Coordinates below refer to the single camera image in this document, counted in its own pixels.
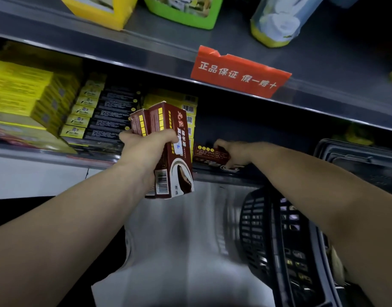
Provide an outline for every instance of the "shelf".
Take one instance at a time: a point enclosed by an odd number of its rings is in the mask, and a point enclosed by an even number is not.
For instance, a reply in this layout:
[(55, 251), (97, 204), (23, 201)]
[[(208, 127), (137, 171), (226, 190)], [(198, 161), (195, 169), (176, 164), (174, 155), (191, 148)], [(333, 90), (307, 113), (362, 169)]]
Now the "shelf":
[(392, 130), (392, 65), (340, 37), (332, 27), (338, 15), (325, 2), (288, 46), (268, 49), (250, 35), (242, 14), (227, 7), (213, 30), (201, 30), (139, 3), (117, 32), (73, 16), (60, 0), (0, 0), (0, 37), (189, 82), (205, 45), (291, 72), (271, 101)]

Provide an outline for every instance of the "person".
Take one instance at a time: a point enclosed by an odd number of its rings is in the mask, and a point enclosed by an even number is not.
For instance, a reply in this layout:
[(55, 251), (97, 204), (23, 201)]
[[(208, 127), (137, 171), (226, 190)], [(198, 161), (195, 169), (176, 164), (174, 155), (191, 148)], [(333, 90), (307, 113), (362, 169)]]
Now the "person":
[[(153, 185), (173, 130), (125, 143), (112, 167), (0, 226), (0, 306), (55, 306)], [(217, 140), (228, 167), (253, 163), (332, 240), (376, 307), (392, 306), (392, 195), (323, 160), (266, 142)]]

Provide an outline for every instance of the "hand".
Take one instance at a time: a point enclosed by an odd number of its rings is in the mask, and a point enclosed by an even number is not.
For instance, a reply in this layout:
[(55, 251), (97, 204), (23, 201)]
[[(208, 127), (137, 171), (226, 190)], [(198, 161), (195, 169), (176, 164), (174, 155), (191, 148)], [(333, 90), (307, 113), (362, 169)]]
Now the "hand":
[(226, 167), (232, 168), (234, 165), (245, 166), (251, 163), (250, 150), (254, 143), (246, 142), (228, 142), (222, 139), (217, 139), (214, 143), (214, 148), (218, 146), (224, 148), (230, 154), (230, 160), (227, 162)]
[(165, 129), (142, 137), (128, 130), (121, 132), (119, 138), (125, 147), (115, 166), (132, 168), (138, 180), (137, 187), (143, 188), (144, 195), (154, 184), (153, 170), (162, 156), (165, 144), (167, 142), (177, 143), (178, 135), (173, 129)]

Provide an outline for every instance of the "person's left hand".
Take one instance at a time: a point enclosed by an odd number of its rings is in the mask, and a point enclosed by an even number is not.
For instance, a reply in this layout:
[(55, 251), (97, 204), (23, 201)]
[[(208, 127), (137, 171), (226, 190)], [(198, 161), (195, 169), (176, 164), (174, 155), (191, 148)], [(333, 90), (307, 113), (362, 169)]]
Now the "person's left hand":
[(120, 133), (119, 138), (125, 144), (118, 167), (129, 167), (138, 180), (138, 187), (143, 188), (145, 195), (154, 184), (154, 173), (157, 163), (167, 142), (177, 143), (178, 135), (173, 129), (165, 129), (151, 133), (146, 137), (135, 135), (131, 130)]

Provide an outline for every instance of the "red sign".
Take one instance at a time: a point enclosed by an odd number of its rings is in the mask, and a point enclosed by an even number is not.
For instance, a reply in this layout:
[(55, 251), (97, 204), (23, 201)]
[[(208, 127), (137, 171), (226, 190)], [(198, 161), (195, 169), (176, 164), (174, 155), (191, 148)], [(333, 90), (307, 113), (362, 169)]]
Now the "red sign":
[(287, 82), (291, 73), (200, 46), (191, 78), (263, 98)]

